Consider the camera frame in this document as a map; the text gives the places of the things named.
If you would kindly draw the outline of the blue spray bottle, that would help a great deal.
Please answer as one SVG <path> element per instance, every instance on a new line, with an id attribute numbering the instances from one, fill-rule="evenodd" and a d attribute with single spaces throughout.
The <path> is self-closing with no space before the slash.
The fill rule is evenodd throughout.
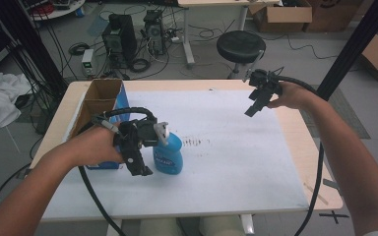
<path id="1" fill-rule="evenodd" d="M 166 145 L 163 142 L 159 142 L 153 148 L 156 169 L 161 173 L 169 175 L 179 174 L 183 168 L 181 148 L 181 140 L 173 133 L 169 134 Z"/>

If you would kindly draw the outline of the person's right hand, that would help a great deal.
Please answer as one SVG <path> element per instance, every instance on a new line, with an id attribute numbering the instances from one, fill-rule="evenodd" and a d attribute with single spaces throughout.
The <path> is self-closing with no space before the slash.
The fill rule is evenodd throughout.
<path id="1" fill-rule="evenodd" d="M 283 93 L 276 99 L 270 101 L 268 108 L 285 106 L 292 109 L 306 108 L 314 97 L 314 94 L 304 87 L 290 82 L 280 82 Z"/>

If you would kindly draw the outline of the white background desk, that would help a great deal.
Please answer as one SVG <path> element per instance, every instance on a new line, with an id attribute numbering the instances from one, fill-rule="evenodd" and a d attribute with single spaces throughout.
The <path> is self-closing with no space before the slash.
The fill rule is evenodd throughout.
<path id="1" fill-rule="evenodd" d="M 185 53 L 186 64 L 192 67 L 195 64 L 192 48 L 189 39 L 189 13 L 190 9 L 194 7 L 216 7 L 216 6 L 239 6 L 239 20 L 238 30 L 244 30 L 245 20 L 248 12 L 248 7 L 252 5 L 264 4 L 272 5 L 279 2 L 279 0 L 177 0 L 178 5 L 183 8 L 183 36 L 182 45 Z"/>

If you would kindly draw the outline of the person's leg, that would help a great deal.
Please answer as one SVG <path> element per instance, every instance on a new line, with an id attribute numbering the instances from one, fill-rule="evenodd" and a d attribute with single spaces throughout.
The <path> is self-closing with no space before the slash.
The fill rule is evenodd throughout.
<path id="1" fill-rule="evenodd" d="M 238 215 L 202 217 L 199 231 L 202 236 L 245 236 L 242 221 Z"/>
<path id="2" fill-rule="evenodd" d="M 142 219 L 139 236 L 182 236 L 175 218 Z"/>

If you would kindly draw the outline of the closed cardboard box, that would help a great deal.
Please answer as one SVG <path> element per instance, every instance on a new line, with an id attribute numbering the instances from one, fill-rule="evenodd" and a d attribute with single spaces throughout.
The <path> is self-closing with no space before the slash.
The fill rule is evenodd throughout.
<path id="1" fill-rule="evenodd" d="M 345 30 L 364 0 L 306 0 L 312 7 L 312 22 L 305 32 L 338 32 Z"/>

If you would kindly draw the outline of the black metal frame post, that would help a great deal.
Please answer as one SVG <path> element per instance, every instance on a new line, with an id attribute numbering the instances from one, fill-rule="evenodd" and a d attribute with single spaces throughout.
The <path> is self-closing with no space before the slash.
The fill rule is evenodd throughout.
<path id="1" fill-rule="evenodd" d="M 317 88 L 317 94 L 328 101 L 345 78 L 348 70 L 378 31 L 378 0 L 374 0 L 351 34 L 340 55 Z"/>
<path id="2" fill-rule="evenodd" d="M 50 93 L 54 98 L 61 99 L 68 86 L 38 33 L 33 28 L 32 21 L 26 11 L 18 0 L 0 0 L 0 11 L 2 12 L 3 23 L 12 36 L 18 39 L 26 49 L 30 58 L 43 75 Z"/>

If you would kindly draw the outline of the person's left leg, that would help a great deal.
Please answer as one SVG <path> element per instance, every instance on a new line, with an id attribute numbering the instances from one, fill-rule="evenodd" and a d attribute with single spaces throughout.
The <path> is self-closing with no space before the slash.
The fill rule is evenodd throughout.
<path id="1" fill-rule="evenodd" d="M 175 218 L 142 219 L 139 236 L 182 236 Z"/>

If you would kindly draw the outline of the slim black computer tower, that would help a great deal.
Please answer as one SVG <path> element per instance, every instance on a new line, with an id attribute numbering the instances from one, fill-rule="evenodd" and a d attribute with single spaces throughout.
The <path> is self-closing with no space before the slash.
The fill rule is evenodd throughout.
<path id="1" fill-rule="evenodd" d="M 152 55 L 163 55 L 164 30 L 162 23 L 162 10 L 148 10 L 144 17 L 145 31 L 149 39 L 148 47 Z"/>

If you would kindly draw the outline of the white cloth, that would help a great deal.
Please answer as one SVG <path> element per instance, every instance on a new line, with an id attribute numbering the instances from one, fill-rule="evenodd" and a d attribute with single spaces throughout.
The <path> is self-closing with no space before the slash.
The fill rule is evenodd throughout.
<path id="1" fill-rule="evenodd" d="M 15 103 L 21 95 L 31 91 L 32 86 L 24 74 L 0 73 L 0 128 L 19 118 L 21 111 Z"/>

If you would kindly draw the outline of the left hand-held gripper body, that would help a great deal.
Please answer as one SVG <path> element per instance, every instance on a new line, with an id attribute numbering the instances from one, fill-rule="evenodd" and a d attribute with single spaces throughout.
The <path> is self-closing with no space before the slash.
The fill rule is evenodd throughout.
<path id="1" fill-rule="evenodd" d="M 141 147 L 156 147 L 158 143 L 168 144 L 167 122 L 148 119 L 122 122 L 114 135 L 113 144 L 119 151 L 139 151 Z"/>

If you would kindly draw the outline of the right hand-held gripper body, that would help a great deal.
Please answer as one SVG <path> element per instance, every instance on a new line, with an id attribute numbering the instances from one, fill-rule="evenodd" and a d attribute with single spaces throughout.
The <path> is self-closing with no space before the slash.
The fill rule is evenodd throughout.
<path id="1" fill-rule="evenodd" d="M 257 90 L 267 91 L 270 98 L 274 95 L 281 95 L 283 90 L 280 86 L 277 76 L 273 72 L 257 69 L 254 72 L 248 71 L 243 79 L 244 83 L 254 87 Z"/>

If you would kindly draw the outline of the round white table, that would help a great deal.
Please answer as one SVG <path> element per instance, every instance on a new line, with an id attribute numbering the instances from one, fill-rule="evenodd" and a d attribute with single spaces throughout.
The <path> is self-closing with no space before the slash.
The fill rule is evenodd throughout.
<path id="1" fill-rule="evenodd" d="M 55 19 L 75 13 L 77 17 L 82 17 L 84 13 L 83 6 L 86 0 L 69 0 L 69 6 L 58 5 L 40 5 L 31 10 L 31 18 L 34 21 L 45 21 Z"/>

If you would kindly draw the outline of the large black computer tower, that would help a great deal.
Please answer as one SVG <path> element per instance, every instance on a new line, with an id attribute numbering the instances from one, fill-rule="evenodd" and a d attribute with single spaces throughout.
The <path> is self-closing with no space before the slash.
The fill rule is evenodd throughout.
<path id="1" fill-rule="evenodd" d="M 130 15 L 110 14 L 102 40 L 109 57 L 116 63 L 129 66 L 135 59 L 137 39 Z"/>

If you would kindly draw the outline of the open cardboard box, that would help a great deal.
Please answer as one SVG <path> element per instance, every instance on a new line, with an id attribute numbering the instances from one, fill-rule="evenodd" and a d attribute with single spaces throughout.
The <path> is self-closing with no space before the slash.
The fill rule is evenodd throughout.
<path id="1" fill-rule="evenodd" d="M 258 32 L 299 32 L 312 22 L 312 6 L 306 0 L 282 0 L 249 6 Z"/>

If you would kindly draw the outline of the person's right leg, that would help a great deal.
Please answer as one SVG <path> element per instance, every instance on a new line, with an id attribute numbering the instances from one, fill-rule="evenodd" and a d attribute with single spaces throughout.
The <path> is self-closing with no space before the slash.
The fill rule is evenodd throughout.
<path id="1" fill-rule="evenodd" d="M 199 231 L 202 236 L 245 236 L 242 221 L 238 215 L 202 217 Z"/>

